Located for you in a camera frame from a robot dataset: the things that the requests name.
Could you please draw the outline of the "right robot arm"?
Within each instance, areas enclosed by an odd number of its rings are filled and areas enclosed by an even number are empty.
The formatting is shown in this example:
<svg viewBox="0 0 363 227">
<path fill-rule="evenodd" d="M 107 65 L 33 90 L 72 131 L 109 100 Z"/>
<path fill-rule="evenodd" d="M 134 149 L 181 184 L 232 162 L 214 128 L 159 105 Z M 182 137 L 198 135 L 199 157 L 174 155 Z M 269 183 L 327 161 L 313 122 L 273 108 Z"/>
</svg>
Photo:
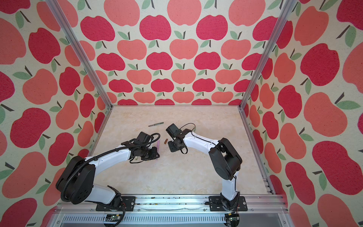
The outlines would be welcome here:
<svg viewBox="0 0 363 227">
<path fill-rule="evenodd" d="M 190 129 L 180 129 L 175 124 L 167 127 L 166 132 L 172 138 L 168 142 L 171 152 L 189 148 L 208 154 L 215 172 L 222 178 L 221 199 L 224 202 L 237 203 L 240 192 L 236 189 L 236 180 L 243 163 L 242 158 L 227 138 L 220 140 L 200 136 Z"/>
</svg>

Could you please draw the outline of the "dark green pen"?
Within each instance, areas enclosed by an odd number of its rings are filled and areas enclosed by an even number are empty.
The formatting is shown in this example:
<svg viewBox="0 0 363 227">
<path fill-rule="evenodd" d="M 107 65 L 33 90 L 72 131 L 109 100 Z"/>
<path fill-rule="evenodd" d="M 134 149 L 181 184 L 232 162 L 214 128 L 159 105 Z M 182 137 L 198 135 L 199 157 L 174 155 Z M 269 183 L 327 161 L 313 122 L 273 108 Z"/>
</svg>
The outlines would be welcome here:
<svg viewBox="0 0 363 227">
<path fill-rule="evenodd" d="M 151 124 L 148 127 L 158 126 L 158 125 L 162 125 L 162 124 L 164 124 L 164 122 L 159 122 L 159 123 L 156 123 L 156 124 Z"/>
</svg>

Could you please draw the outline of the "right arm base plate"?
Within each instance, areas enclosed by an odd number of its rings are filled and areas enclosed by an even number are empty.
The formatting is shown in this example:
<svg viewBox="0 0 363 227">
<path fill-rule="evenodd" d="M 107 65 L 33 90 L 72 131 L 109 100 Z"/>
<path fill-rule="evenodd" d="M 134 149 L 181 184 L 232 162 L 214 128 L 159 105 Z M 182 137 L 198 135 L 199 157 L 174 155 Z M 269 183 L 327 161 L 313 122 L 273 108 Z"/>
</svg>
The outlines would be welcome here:
<svg viewBox="0 0 363 227">
<path fill-rule="evenodd" d="M 236 196 L 232 201 L 222 195 L 210 196 L 205 205 L 209 206 L 210 211 L 235 212 L 248 210 L 247 202 L 243 196 Z"/>
</svg>

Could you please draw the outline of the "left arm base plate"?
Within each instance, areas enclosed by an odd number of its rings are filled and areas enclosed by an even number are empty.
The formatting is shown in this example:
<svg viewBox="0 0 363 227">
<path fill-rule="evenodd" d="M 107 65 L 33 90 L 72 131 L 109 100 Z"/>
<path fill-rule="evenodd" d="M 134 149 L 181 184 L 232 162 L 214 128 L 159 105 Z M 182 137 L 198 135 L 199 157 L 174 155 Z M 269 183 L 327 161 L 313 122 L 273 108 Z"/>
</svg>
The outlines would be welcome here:
<svg viewBox="0 0 363 227">
<path fill-rule="evenodd" d="M 133 211 L 135 205 L 135 196 L 116 197 L 110 204 L 97 203 L 96 211 Z"/>
</svg>

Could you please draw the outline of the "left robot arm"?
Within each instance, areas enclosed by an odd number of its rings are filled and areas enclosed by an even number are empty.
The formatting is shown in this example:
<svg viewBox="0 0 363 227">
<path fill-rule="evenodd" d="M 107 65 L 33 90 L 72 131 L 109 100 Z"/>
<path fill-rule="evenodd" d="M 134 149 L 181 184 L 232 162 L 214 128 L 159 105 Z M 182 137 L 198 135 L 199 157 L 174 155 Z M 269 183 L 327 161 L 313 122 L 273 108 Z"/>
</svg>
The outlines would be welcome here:
<svg viewBox="0 0 363 227">
<path fill-rule="evenodd" d="M 73 157 L 56 183 L 60 199 L 72 204 L 92 202 L 114 210 L 124 208 L 121 193 L 111 186 L 95 184 L 95 177 L 121 162 L 132 163 L 136 157 L 141 158 L 142 162 L 159 158 L 157 147 L 152 146 L 159 139 L 159 133 L 149 135 L 140 132 L 137 138 L 102 154 L 87 158 Z"/>
</svg>

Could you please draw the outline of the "pink pen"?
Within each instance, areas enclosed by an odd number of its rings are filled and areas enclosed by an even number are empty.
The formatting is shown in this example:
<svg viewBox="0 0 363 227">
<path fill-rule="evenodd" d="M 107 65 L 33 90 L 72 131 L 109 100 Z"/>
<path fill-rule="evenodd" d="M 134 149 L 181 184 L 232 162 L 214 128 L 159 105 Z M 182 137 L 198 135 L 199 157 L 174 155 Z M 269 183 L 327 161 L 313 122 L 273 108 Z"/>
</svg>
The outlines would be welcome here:
<svg viewBox="0 0 363 227">
<path fill-rule="evenodd" d="M 156 151 L 156 158 L 158 159 L 160 157 L 160 154 L 158 153 L 159 152 L 159 148 L 160 148 L 160 141 L 157 141 L 157 151 Z"/>
</svg>

